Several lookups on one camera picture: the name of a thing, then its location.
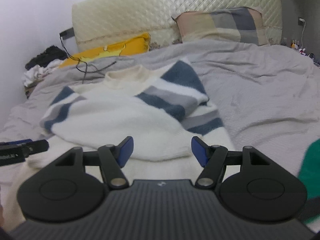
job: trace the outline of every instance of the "logo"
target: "logo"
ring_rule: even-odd
[[[0,155],[0,160],[8,160],[8,159],[13,159],[16,156],[14,154],[7,154],[7,155]]]
[[[165,185],[167,185],[164,181],[161,181],[161,182],[159,182],[159,183],[157,183],[157,185],[159,186],[159,187],[163,187],[163,186],[165,186]]]

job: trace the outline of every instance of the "wall outlet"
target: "wall outlet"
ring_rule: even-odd
[[[281,40],[281,45],[284,45],[284,46],[287,45],[287,38],[283,38],[283,39]]]
[[[73,27],[72,27],[70,29],[67,29],[67,30],[59,33],[59,35],[63,40],[66,40],[66,39],[69,39],[71,37],[74,37],[75,36],[75,32],[74,32]]]
[[[305,23],[305,20],[302,17],[298,17],[298,25],[303,26],[304,23]]]

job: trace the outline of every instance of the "gray blanket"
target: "gray blanket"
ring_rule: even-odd
[[[117,61],[105,73],[137,64],[157,69],[183,57],[218,106],[235,148],[252,145],[297,175],[305,150],[320,135],[320,70],[312,60],[283,46],[200,40],[93,63],[101,69]],[[50,102],[63,86],[81,84],[82,78],[74,66],[49,75],[27,102],[12,109],[0,141],[37,139]],[[99,73],[88,74],[85,83],[102,79]]]

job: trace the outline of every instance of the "yellow pillow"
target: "yellow pillow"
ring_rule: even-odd
[[[149,51],[149,42],[149,33],[143,33],[127,41],[121,41],[115,44],[106,45],[104,47],[88,49],[72,56],[75,58],[79,58],[85,62],[90,62],[101,57],[129,56]],[[59,68],[74,65],[77,63],[77,60],[68,58],[59,66]]]

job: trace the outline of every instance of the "blue stripe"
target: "blue stripe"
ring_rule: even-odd
[[[207,94],[204,87],[193,68],[183,61],[178,61],[161,77],[167,82],[190,87]]]
[[[210,122],[207,122],[206,124],[195,126],[190,129],[188,129],[189,132],[193,133],[199,133],[201,135],[205,135],[209,132],[211,132],[214,129],[217,129],[219,127],[223,127],[223,122],[220,118],[215,118],[211,120]]]
[[[179,122],[183,120],[186,112],[181,105],[171,105],[164,101],[158,96],[148,95],[146,93],[141,93],[136,96],[143,100],[146,104],[154,106],[159,109],[163,109],[167,114],[171,115],[173,118],[177,119]]]
[[[254,19],[248,8],[238,8],[230,10],[233,20],[236,23],[238,31],[255,31],[257,30]]]
[[[73,93],[74,93],[74,91],[70,87],[64,87],[61,90],[61,92],[56,96],[56,98],[52,101],[50,106],[52,106],[53,104],[58,103],[59,101],[67,98],[68,96],[70,96]]]
[[[32,140],[31,139],[26,139],[26,140],[20,140],[20,141],[6,142],[6,145],[20,144],[20,143],[27,143],[27,142],[32,142]]]
[[[73,103],[68,103],[68,104],[63,105],[60,109],[58,116],[54,120],[49,120],[49,121],[44,122],[44,128],[46,130],[52,132],[51,129],[55,123],[63,122],[64,120],[66,120],[68,113],[69,113],[70,106],[72,104]]]

